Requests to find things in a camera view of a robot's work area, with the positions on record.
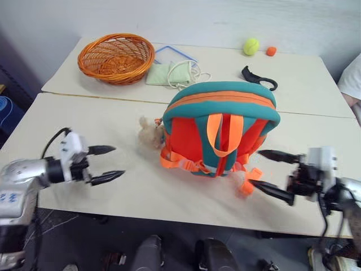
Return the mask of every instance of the backpack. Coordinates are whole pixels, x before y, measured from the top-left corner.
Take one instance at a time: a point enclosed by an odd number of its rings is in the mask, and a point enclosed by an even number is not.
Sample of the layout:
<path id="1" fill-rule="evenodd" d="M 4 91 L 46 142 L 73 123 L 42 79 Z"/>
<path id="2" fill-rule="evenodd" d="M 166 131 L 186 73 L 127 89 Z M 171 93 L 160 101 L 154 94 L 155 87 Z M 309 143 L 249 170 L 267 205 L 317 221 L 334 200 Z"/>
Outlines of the backpack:
<path id="1" fill-rule="evenodd" d="M 203 82 L 180 91 L 162 121 L 161 165 L 216 177 L 246 171 L 249 156 L 278 125 L 280 116 L 272 92 L 262 85 Z"/>

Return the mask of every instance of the orange strap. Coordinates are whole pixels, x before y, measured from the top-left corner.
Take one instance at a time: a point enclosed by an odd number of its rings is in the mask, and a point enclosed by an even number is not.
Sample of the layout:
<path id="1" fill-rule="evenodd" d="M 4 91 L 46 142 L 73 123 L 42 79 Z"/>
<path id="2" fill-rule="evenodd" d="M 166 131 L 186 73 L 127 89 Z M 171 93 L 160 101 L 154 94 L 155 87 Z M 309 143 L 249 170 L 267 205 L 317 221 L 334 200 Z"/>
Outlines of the orange strap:
<path id="1" fill-rule="evenodd" d="M 217 150 L 215 145 L 215 139 L 222 121 L 222 114 L 209 115 L 207 121 L 207 136 L 208 141 L 218 157 L 225 157 L 235 149 L 238 148 L 242 139 L 243 132 L 243 117 L 238 115 L 231 115 L 230 119 L 230 137 L 228 139 L 228 149 L 226 151 Z"/>
<path id="2" fill-rule="evenodd" d="M 202 171 L 206 174 L 210 173 L 202 161 L 193 162 L 174 151 L 170 152 L 166 147 L 163 147 L 161 151 L 160 163 L 165 168 L 182 168 L 191 172 Z"/>
<path id="3" fill-rule="evenodd" d="M 262 171 L 258 168 L 253 168 L 250 172 L 245 172 L 244 182 L 241 186 L 238 187 L 238 191 L 240 191 L 244 196 L 249 196 L 253 193 L 254 186 L 249 182 L 249 179 L 259 180 L 262 176 Z"/>

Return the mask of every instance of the white table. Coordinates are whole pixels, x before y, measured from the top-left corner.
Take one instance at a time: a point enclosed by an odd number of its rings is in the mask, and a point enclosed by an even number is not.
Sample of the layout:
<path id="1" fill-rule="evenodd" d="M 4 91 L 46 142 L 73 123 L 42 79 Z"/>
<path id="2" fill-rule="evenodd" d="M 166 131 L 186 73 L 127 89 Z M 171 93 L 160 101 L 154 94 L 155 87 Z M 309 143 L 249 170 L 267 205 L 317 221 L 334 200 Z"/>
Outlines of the white table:
<path id="1" fill-rule="evenodd" d="M 234 179 L 196 177 L 180 169 L 164 169 L 159 152 L 138 144 L 140 116 L 160 117 L 165 104 L 39 94 L 12 136 L 0 150 L 0 167 L 19 158 L 38 158 L 51 136 L 64 126 L 84 135 L 90 145 L 117 150 L 90 159 L 91 172 L 113 169 L 126 173 L 113 182 L 91 187 L 61 183 L 42 190 L 40 206 L 66 211 L 152 218 L 230 226 L 279 233 L 319 235 L 323 221 L 316 203 L 297 197 L 290 207 L 255 191 L 248 199 L 235 196 Z M 360 178 L 361 130 L 356 120 L 281 113 L 281 123 L 262 148 L 307 152 L 331 145 L 340 175 Z M 49 155 L 57 154 L 55 143 Z M 293 167 L 254 155 L 249 167 L 263 170 L 265 181 L 285 187 Z M 328 235 L 336 235 L 340 214 L 329 217 Z M 349 237 L 347 227 L 343 236 Z"/>
<path id="2" fill-rule="evenodd" d="M 77 57 L 91 42 L 82 38 L 43 91 L 61 94 L 144 100 L 169 103 L 178 92 L 162 86 L 145 85 L 144 79 L 130 86 L 113 86 L 85 76 L 78 68 Z M 154 44 L 155 48 L 163 47 Z M 274 91 L 279 112 L 304 113 L 354 118 L 336 84 L 318 56 L 265 52 L 245 56 L 241 50 L 211 47 L 176 46 L 196 58 L 203 72 L 212 74 L 212 81 L 243 81 L 241 70 L 248 65 L 251 72 L 274 79 L 279 87 Z"/>

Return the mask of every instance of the dark floor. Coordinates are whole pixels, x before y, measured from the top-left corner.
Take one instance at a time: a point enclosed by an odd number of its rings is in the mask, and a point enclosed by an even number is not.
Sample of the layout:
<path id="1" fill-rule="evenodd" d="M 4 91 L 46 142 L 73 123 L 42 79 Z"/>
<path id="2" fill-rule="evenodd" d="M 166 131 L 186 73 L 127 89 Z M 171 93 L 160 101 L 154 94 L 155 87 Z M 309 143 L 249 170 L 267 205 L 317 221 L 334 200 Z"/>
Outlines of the dark floor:
<path id="1" fill-rule="evenodd" d="M 164 270 L 192 270 L 196 241 L 213 237 L 225 242 L 241 270 L 259 270 L 257 260 L 264 258 L 276 263 L 280 271 L 307 271 L 307 248 L 316 243 L 314 238 L 259 239 L 251 230 L 137 218 L 110 217 L 107 223 L 100 224 L 83 215 L 42 211 L 46 222 L 39 258 L 41 271 L 62 271 L 68 263 L 77 263 L 81 271 L 101 271 L 101 257 L 106 251 L 126 253 L 126 264 L 113 270 L 129 270 L 137 246 L 152 234 L 163 238 Z M 23 271 L 29 270 L 33 247 L 32 238 L 27 244 Z"/>

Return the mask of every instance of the orange wicker basket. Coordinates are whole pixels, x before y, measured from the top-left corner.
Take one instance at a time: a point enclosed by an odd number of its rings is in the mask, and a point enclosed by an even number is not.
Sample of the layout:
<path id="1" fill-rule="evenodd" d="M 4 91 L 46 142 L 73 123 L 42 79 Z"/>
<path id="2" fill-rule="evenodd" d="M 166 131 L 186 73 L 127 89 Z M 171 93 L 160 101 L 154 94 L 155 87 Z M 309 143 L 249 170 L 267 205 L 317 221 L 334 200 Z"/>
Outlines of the orange wicker basket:
<path id="1" fill-rule="evenodd" d="M 79 69 L 114 85 L 138 82 L 155 57 L 152 44 L 128 33 L 110 34 L 88 44 L 78 56 Z"/>

